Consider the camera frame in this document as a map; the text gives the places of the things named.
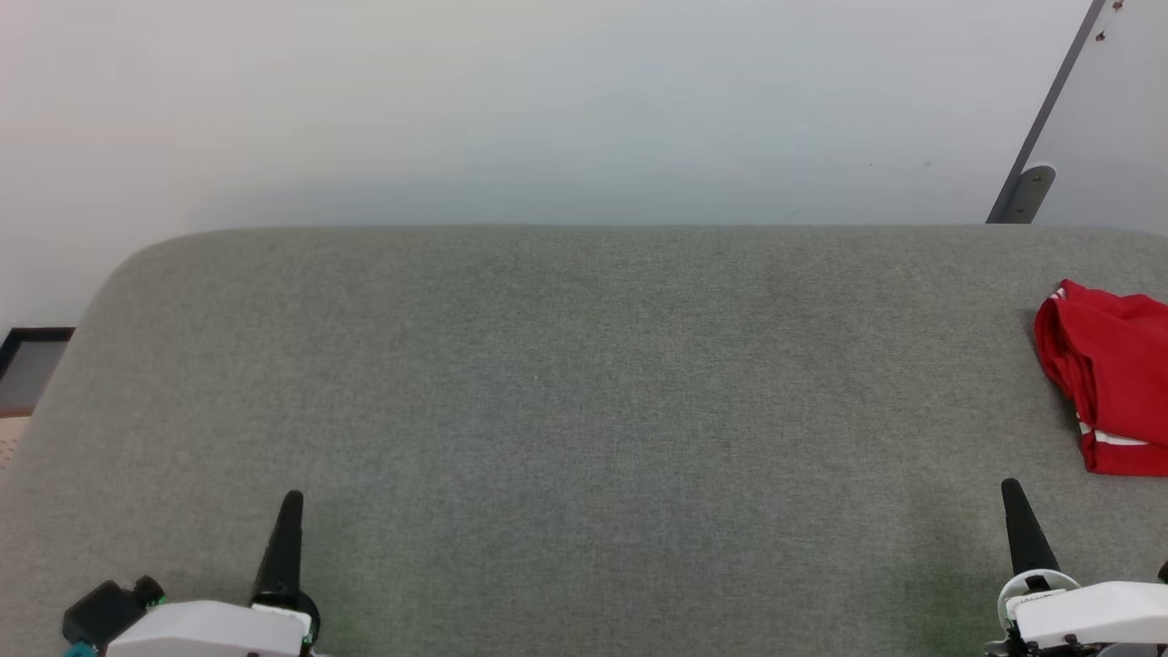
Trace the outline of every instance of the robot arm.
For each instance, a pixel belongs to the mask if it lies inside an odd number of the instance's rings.
[[[67,657],[307,657],[320,613],[300,590],[304,496],[285,496],[249,607],[215,601],[165,604],[142,578],[133,592],[105,582],[65,611]]]
[[[1080,587],[1063,574],[1030,503],[1015,479],[1002,482],[1014,578],[997,601],[1006,639],[992,657],[1105,656],[1112,646],[1168,648],[1168,586],[1104,582]]]

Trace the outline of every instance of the red cloth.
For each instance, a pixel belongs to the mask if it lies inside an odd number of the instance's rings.
[[[1087,470],[1168,476],[1168,306],[1063,281],[1034,333],[1047,376],[1075,401]]]

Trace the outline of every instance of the white wall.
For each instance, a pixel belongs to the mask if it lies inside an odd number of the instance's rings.
[[[1168,2],[1111,4],[1030,157],[1056,172],[1035,223],[1168,235]]]
[[[1087,5],[5,0],[0,323],[224,227],[981,222]]]

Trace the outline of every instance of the gray fabric surface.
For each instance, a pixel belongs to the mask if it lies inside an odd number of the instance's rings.
[[[104,579],[242,602],[283,493],[339,657],[980,653],[1022,479],[1150,580],[1168,482],[1089,475],[1030,323],[1168,299],[1037,227],[288,229],[132,258],[0,489],[4,655]]]

